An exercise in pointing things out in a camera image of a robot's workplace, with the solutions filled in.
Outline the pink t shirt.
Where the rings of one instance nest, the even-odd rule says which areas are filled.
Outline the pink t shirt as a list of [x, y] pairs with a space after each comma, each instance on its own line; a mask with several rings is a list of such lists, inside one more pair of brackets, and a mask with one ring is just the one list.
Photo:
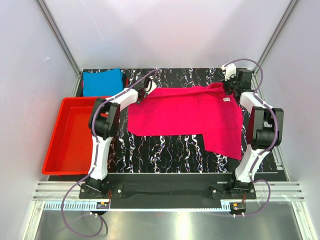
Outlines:
[[128, 107], [128, 131], [136, 136], [202, 135], [208, 152], [241, 160], [242, 109], [222, 83], [156, 88]]

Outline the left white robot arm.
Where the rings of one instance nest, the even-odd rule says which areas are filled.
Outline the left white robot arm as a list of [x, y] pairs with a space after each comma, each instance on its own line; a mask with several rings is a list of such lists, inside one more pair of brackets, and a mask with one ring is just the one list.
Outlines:
[[85, 184], [97, 198], [108, 193], [108, 157], [111, 142], [120, 124], [120, 113], [131, 104], [140, 103], [156, 89], [154, 76], [144, 76], [114, 96], [98, 97], [93, 105], [88, 127], [92, 136], [92, 156]]

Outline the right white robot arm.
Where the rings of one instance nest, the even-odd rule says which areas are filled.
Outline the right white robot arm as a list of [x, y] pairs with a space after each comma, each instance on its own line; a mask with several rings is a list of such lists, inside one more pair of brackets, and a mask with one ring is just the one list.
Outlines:
[[250, 114], [246, 128], [247, 148], [239, 166], [225, 186], [230, 198], [253, 194], [255, 174], [263, 159], [282, 142], [284, 110], [273, 107], [251, 88], [252, 72], [237, 69], [234, 64], [223, 66], [223, 88], [233, 95]]

